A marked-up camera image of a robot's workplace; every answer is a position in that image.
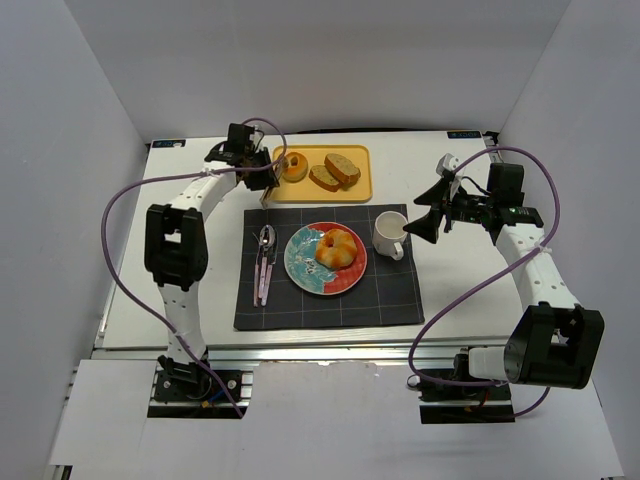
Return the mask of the ring-shaped bagel bread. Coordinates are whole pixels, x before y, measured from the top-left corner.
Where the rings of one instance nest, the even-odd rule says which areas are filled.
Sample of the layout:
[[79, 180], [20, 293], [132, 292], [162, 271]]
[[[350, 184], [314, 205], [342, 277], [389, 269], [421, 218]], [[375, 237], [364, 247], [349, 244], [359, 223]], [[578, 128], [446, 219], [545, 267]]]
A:
[[289, 183], [303, 180], [309, 170], [309, 163], [305, 155], [299, 152], [289, 152], [283, 160], [282, 179]]

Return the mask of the orange striped round bread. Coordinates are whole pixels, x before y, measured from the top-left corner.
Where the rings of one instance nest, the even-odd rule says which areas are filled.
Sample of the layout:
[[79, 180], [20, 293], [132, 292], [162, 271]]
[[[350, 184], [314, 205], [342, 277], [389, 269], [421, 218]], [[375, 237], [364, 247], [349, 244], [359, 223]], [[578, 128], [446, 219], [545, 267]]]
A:
[[347, 231], [331, 229], [318, 241], [315, 260], [333, 270], [350, 266], [357, 256], [354, 237]]

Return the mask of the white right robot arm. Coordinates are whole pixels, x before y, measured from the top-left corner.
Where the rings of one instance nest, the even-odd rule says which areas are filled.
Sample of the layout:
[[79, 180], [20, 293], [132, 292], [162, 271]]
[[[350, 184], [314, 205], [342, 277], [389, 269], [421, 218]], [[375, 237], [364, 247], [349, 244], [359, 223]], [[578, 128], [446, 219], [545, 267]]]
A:
[[503, 347], [472, 347], [464, 355], [461, 378], [437, 384], [489, 387], [502, 383], [582, 389], [586, 386], [604, 332], [599, 311], [584, 308], [563, 281], [549, 250], [536, 209], [524, 204], [524, 169], [493, 164], [487, 190], [472, 195], [462, 187], [464, 169], [451, 154], [436, 168], [436, 185], [415, 199], [430, 210], [405, 226], [407, 233], [436, 243], [455, 222], [481, 225], [508, 264], [523, 314]]

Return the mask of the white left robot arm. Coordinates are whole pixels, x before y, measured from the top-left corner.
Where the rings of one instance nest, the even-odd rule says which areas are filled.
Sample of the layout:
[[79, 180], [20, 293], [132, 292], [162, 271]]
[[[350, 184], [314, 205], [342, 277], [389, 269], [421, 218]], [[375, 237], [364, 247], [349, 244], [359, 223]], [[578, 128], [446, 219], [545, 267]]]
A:
[[229, 125], [227, 138], [213, 147], [203, 169], [169, 203], [146, 212], [144, 266], [163, 300], [169, 324], [164, 367], [197, 368], [206, 361], [199, 315], [199, 282], [209, 261], [205, 223], [224, 197], [243, 184], [251, 191], [279, 185], [283, 156], [272, 160], [261, 145], [257, 127], [267, 121], [250, 118]]

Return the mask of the rear bread slice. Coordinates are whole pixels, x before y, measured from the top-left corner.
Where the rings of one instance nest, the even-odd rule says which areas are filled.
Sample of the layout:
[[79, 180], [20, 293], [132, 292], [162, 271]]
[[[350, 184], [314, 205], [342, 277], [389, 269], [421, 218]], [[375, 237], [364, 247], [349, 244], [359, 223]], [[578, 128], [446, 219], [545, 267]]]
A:
[[324, 166], [342, 185], [355, 184], [361, 177], [360, 169], [350, 159], [340, 154], [327, 154]]

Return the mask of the yellow tray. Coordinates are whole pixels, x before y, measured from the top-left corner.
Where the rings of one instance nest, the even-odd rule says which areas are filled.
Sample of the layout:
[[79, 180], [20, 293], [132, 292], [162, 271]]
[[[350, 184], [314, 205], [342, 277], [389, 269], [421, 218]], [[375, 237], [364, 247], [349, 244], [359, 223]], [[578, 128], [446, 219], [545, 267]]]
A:
[[263, 195], [263, 200], [271, 203], [365, 203], [373, 196], [370, 153], [363, 145], [293, 145], [287, 148], [287, 156], [302, 155], [308, 161], [308, 169], [323, 165], [327, 154], [340, 154], [348, 158], [361, 172], [360, 178], [352, 185], [340, 187], [331, 192], [309, 178], [288, 182], [280, 179], [280, 185]]

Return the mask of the white mug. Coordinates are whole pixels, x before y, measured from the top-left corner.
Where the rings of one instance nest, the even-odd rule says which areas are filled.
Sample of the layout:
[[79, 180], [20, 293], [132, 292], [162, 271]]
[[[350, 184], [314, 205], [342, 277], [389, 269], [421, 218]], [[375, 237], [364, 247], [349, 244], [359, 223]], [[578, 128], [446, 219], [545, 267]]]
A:
[[372, 242], [375, 251], [395, 261], [404, 257], [403, 243], [407, 237], [404, 226], [408, 223], [406, 217], [399, 212], [386, 211], [381, 213], [374, 222]]

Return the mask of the dark checked placemat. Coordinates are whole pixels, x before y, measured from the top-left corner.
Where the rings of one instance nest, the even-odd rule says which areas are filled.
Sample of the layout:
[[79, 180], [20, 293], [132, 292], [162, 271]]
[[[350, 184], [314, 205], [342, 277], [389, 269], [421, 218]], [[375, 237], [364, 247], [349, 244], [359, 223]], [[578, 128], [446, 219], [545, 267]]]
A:
[[[243, 246], [234, 328], [237, 331], [326, 329], [419, 325], [424, 321], [420, 284], [410, 241], [404, 241], [404, 257], [395, 261], [378, 254], [372, 243], [376, 218], [383, 212], [406, 214], [404, 204], [358, 205], [321, 208], [247, 210], [243, 222]], [[363, 278], [338, 295], [308, 293], [288, 276], [284, 251], [291, 236], [316, 222], [335, 222], [353, 230], [368, 254]], [[271, 225], [278, 234], [267, 305], [253, 306], [257, 236]]]

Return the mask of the red and teal plate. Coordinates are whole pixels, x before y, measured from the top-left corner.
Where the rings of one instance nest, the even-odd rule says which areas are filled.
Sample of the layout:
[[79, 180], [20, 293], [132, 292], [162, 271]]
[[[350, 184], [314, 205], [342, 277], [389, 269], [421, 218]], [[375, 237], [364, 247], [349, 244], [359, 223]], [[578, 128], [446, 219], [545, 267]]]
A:
[[[316, 258], [316, 250], [327, 233], [348, 233], [357, 252], [349, 265], [326, 266]], [[349, 227], [335, 222], [316, 222], [300, 228], [286, 244], [285, 271], [302, 290], [323, 296], [338, 295], [354, 287], [364, 276], [368, 254], [361, 238]]]

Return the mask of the pink-handled knife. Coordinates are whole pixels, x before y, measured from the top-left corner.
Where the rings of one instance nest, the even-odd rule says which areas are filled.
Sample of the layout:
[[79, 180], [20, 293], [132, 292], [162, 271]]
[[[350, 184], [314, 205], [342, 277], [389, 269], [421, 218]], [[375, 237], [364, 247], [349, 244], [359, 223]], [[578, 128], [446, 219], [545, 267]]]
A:
[[274, 266], [277, 260], [278, 250], [278, 234], [275, 228], [271, 225], [267, 225], [267, 237], [267, 246], [265, 247], [263, 254], [263, 259], [266, 261], [264, 267], [264, 280], [262, 281], [262, 288], [260, 293], [261, 305], [263, 307], [267, 305], [269, 289]]

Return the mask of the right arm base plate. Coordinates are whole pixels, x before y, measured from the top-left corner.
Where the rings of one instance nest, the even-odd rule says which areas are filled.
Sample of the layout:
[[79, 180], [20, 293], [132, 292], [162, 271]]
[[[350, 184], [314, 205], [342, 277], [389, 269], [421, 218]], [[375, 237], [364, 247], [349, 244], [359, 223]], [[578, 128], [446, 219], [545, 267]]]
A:
[[419, 393], [423, 425], [485, 424], [514, 422], [511, 390], [500, 387], [439, 385], [411, 378]]

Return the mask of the aluminium frame rail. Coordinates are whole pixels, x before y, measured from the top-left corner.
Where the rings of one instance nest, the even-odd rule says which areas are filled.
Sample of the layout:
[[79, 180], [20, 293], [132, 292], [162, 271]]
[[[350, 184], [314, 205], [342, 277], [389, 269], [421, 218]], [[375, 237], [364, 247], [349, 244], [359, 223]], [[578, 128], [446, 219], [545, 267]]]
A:
[[[427, 341], [415, 352], [416, 364], [433, 363], [447, 366], [454, 355], [465, 347], [498, 346], [496, 341], [468, 343], [453, 340]], [[409, 343], [352, 343], [274, 346], [214, 346], [209, 348], [209, 360], [214, 364], [238, 363], [253, 366], [260, 362], [312, 362], [365, 361], [403, 365], [409, 355]]]

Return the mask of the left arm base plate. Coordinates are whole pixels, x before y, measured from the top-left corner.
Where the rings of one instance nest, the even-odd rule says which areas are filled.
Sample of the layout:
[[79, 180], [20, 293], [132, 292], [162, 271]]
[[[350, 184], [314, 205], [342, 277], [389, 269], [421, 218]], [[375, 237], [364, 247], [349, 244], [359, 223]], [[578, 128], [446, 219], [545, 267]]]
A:
[[[251, 398], [253, 373], [219, 370], [239, 410], [245, 413]], [[147, 409], [148, 418], [163, 419], [231, 419], [239, 420], [236, 410], [214, 380], [205, 380], [194, 391], [185, 390], [164, 370], [157, 369]]]

